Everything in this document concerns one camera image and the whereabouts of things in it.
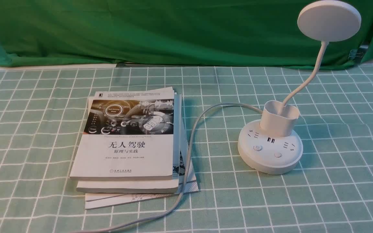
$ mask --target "green backdrop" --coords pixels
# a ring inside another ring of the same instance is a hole
[[[136,62],[167,65],[314,65],[320,42],[297,27],[310,0],[0,0],[0,66]],[[349,40],[330,43],[326,68],[354,65],[369,43],[373,0]]]

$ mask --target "book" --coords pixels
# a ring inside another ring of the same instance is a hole
[[[102,207],[109,207],[113,205],[123,205],[129,204],[133,202],[142,202],[151,199],[158,199],[170,196],[176,196],[179,194],[181,186],[174,194],[118,194],[117,196],[106,197],[106,198],[99,198],[91,201],[85,201],[85,209],[95,209],[95,208],[102,208]],[[187,193],[194,193],[198,192],[199,187],[197,181],[187,183],[185,185],[184,194]]]
[[[188,151],[187,134],[184,124],[181,122],[181,148],[177,155],[174,154],[174,160],[179,161],[173,165],[172,180],[147,180],[147,181],[78,181],[77,191],[86,193],[144,193],[144,194],[173,194],[178,190],[178,186],[182,183],[185,175],[185,166],[182,158]],[[196,181],[194,167],[191,164],[189,169],[189,181]]]
[[[181,155],[186,155],[188,153],[188,141],[186,134],[182,134],[182,141],[185,143],[181,143]],[[181,159],[179,171],[179,186],[178,190],[173,194],[122,194],[122,193],[86,193],[85,195],[85,208],[86,209],[94,209],[94,208],[101,208],[107,207],[112,205],[123,205],[132,202],[140,202],[150,199],[157,199],[169,196],[178,195],[180,192],[180,188],[182,182],[184,180],[185,175],[185,167],[183,166],[183,159]],[[195,176],[194,166],[192,163],[190,164],[190,169],[188,171],[188,178],[187,184],[185,185],[184,193],[194,193],[198,192],[199,187],[197,183],[197,177]]]
[[[180,122],[180,96],[175,98],[170,87],[96,92],[70,178],[171,180],[173,153],[179,151],[174,131]]]

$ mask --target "round lamp head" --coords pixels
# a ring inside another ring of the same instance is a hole
[[[303,34],[318,41],[343,41],[359,31],[361,14],[347,3],[322,0],[302,9],[297,26]]]

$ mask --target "table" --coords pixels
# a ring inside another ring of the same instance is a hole
[[[84,210],[68,179],[95,91],[173,86],[187,129],[207,106],[282,100],[309,71],[268,67],[154,67],[0,71],[0,233],[69,232],[164,211],[175,198]],[[193,163],[201,191],[158,221],[126,232],[373,232],[373,65],[321,71],[290,101],[304,155],[281,176],[251,170],[237,152],[239,107],[209,112]]]

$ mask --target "lamp base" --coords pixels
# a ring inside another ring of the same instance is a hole
[[[289,136],[273,136],[260,127],[260,121],[244,126],[238,137],[238,152],[251,168],[266,174],[278,175],[296,167],[303,153],[299,135],[292,130]]]

